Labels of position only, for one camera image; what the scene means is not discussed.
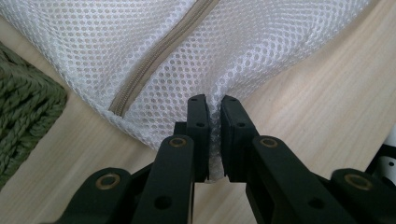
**green woven basket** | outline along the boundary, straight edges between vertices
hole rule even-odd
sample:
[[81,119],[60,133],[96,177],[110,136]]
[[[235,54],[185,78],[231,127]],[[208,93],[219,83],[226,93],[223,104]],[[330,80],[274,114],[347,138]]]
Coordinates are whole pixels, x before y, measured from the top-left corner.
[[62,86],[0,43],[0,189],[61,115]]

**white object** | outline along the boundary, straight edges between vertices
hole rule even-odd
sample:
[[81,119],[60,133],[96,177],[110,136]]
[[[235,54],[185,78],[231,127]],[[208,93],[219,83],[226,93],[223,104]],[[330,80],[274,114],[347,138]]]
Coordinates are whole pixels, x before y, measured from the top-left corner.
[[393,126],[392,130],[390,131],[389,136],[384,142],[385,145],[396,147],[396,125]]
[[222,97],[243,100],[324,45],[368,3],[0,0],[0,14],[84,101],[150,147],[186,119],[187,99],[204,93],[213,128],[210,177],[218,179]]

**beige zipper tape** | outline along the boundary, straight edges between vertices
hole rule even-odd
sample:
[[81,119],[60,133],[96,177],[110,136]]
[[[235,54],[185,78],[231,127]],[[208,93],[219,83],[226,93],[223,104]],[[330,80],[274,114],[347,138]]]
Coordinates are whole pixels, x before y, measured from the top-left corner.
[[123,117],[158,66],[198,26],[218,2],[219,0],[197,0],[180,22],[143,58],[138,69],[129,75],[126,84],[117,93],[109,110]]

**wooden table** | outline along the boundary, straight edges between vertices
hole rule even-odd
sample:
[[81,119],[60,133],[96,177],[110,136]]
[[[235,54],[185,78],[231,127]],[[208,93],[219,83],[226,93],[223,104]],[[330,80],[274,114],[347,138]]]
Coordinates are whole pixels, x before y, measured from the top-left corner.
[[[4,19],[0,41],[50,77],[50,64]],[[0,192],[0,223],[56,220],[83,181],[105,167],[133,173],[156,152],[68,90],[67,107]],[[283,139],[310,170],[364,170],[396,121],[396,2],[370,5],[324,48],[243,102],[261,134]],[[255,223],[244,184],[197,184],[194,223]]]

